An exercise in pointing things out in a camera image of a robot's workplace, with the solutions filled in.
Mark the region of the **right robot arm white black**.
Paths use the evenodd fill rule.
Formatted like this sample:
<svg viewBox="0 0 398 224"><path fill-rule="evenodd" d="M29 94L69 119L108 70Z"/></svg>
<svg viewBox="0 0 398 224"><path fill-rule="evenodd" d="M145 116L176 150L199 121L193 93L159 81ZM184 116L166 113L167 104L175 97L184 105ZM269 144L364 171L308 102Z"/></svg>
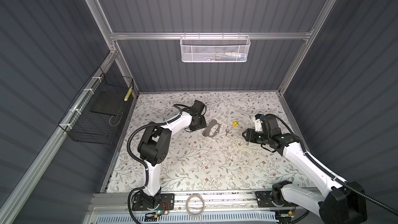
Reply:
<svg viewBox="0 0 398 224"><path fill-rule="evenodd" d="M364 189L357 182L349 183L338 176L304 146L292 132L282 133L273 114L256 114L252 118L255 127L242 133L249 143L259 144L271 153L278 153L292 162L314 183L318 193L295 186L290 180L272 185L267 199L275 206L288 203L303 207L316 214L325 224L361 224L368 219Z"/></svg>

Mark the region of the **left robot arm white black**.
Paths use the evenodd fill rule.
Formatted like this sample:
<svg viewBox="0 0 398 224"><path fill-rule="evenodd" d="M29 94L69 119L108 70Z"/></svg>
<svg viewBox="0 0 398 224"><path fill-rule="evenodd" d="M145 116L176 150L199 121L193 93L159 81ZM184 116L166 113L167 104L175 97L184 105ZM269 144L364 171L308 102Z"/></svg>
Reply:
<svg viewBox="0 0 398 224"><path fill-rule="evenodd" d="M150 208L155 209L161 201L160 170L161 163L166 159L172 136L179 131L188 129L197 131L206 127L204 103L195 100L192 106L174 104L177 115L164 122L150 122L136 129L128 138L127 153L135 161L144 166L144 185L137 189L141 200ZM134 155L131 142L134 136L143 131L137 147L139 156Z"/></svg>

